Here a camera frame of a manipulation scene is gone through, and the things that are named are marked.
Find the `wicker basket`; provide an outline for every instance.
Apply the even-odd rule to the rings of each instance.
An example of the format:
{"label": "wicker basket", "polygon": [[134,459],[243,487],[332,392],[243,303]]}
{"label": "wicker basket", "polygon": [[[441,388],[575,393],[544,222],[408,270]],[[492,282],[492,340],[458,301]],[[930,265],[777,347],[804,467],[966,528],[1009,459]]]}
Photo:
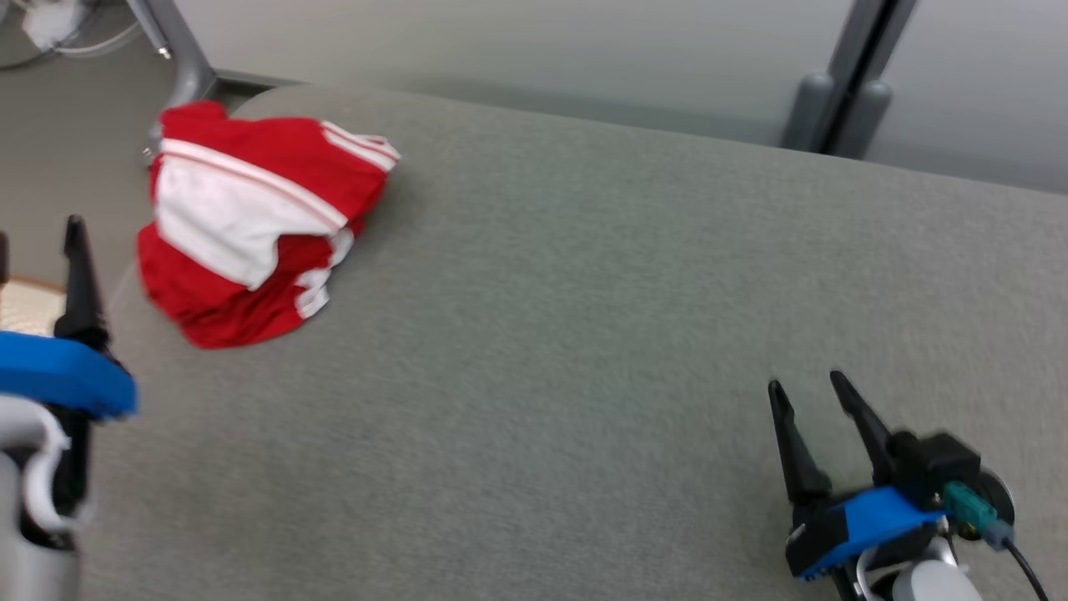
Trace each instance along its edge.
{"label": "wicker basket", "polygon": [[56,286],[13,276],[0,288],[0,330],[51,336],[65,300]]}

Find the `white plastic part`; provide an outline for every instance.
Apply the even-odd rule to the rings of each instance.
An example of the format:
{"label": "white plastic part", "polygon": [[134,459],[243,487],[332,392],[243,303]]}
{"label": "white plastic part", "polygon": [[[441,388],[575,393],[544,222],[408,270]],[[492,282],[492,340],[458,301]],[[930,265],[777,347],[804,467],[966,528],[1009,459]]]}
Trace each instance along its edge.
{"label": "white plastic part", "polygon": [[921,562],[894,581],[894,601],[983,601],[968,576],[943,562]]}
{"label": "white plastic part", "polygon": [[78,553],[45,549],[19,534],[18,483],[15,462],[0,454],[0,599],[77,601]]}
{"label": "white plastic part", "polygon": [[69,41],[85,18],[81,0],[35,2],[22,19],[22,31],[42,50],[50,50]]}
{"label": "white plastic part", "polygon": [[13,447],[37,449],[22,471],[21,487],[22,503],[33,522],[50,533],[72,531],[84,523],[91,513],[92,495],[87,495],[73,518],[60,516],[52,503],[56,466],[63,452],[70,448],[63,427],[43,406],[0,395],[0,448]]}
{"label": "white plastic part", "polygon": [[871,592],[871,588],[867,583],[867,568],[875,559],[875,554],[879,552],[878,547],[873,547],[867,549],[861,556],[857,558],[857,595],[864,599],[865,601],[883,601],[882,597],[879,597],[875,592]]}

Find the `gray couch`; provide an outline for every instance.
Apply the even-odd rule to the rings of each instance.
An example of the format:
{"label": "gray couch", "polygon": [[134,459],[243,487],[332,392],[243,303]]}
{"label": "gray couch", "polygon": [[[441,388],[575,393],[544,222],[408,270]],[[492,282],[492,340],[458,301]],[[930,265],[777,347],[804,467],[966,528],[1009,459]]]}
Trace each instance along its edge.
{"label": "gray couch", "polygon": [[239,113],[282,114],[405,159],[294,334],[199,351],[126,278],[142,412],[97,437],[84,600],[832,598],[782,555],[766,386],[862,485],[835,367],[978,447],[1068,589],[1068,199],[381,92]]}

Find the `cable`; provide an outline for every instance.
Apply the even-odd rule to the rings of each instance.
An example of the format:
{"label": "cable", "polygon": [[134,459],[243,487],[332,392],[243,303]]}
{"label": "cable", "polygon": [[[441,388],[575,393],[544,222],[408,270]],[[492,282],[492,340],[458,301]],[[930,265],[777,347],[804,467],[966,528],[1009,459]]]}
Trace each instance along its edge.
{"label": "cable", "polygon": [[946,543],[948,543],[949,553],[953,554],[953,560],[960,564],[960,558],[957,557],[957,545],[953,543],[953,535],[947,534],[943,536],[942,539],[945,540]]}
{"label": "cable", "polygon": [[127,43],[132,42],[139,35],[141,35],[141,23],[134,21],[134,23],[111,39],[106,39],[99,44],[93,44],[92,46],[85,46],[83,48],[56,48],[56,51],[63,54],[64,57],[70,59],[95,59],[96,57],[103,57],[108,52],[117,50],[122,48]]}
{"label": "cable", "polygon": [[[25,0],[22,0],[21,3],[18,3],[17,5],[21,6],[22,4],[28,4],[28,5],[30,5],[32,7],[32,3],[26,2]],[[100,2],[99,2],[99,0],[90,0],[90,1],[85,2],[85,5],[87,5],[85,16],[81,19],[81,22],[78,23],[78,27],[76,27],[74,29],[74,31],[70,32],[69,35],[67,35],[63,39],[61,39],[58,43],[56,43],[51,48],[47,48],[45,50],[42,50],[41,52],[38,52],[34,57],[31,57],[31,58],[26,59],[23,61],[18,61],[18,62],[14,62],[14,63],[10,63],[10,64],[0,65],[0,72],[3,72],[3,70],[17,70],[17,69],[20,69],[20,68],[26,68],[28,66],[35,65],[35,64],[37,64],[37,63],[40,63],[42,61],[48,60],[48,59],[50,59],[50,58],[59,54],[58,50],[60,48],[66,46],[67,44],[70,44],[75,39],[77,39],[78,36],[81,35],[82,32],[85,30],[85,26],[88,26],[92,21],[92,19],[94,17],[96,17],[96,14],[97,14],[97,12],[98,12],[98,10],[100,7]]]}
{"label": "cable", "polygon": [[1002,541],[1002,544],[1004,544],[1005,549],[1012,554],[1012,558],[1016,559],[1016,563],[1020,565],[1020,569],[1023,570],[1023,574],[1027,576],[1027,582],[1031,583],[1031,587],[1035,589],[1035,595],[1037,595],[1041,601],[1050,601],[1050,596],[1047,595],[1046,589],[1042,588],[1042,583],[1038,582],[1038,576],[1035,575],[1035,570],[1031,569],[1031,564],[1028,564],[1027,559],[1023,557],[1023,553],[1020,553],[1020,550],[1016,548],[1016,543],[1012,542],[1011,539],[1006,538]]}

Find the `gray floor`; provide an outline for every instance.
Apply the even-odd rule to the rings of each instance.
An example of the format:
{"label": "gray floor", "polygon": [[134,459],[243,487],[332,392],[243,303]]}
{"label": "gray floor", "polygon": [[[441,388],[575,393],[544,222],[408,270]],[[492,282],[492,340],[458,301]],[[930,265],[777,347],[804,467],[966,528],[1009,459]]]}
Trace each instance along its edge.
{"label": "gray floor", "polygon": [[0,73],[0,228],[13,273],[62,282],[63,223],[78,212],[103,287],[115,287],[152,216],[141,148],[173,82],[173,64],[143,37],[97,59]]}

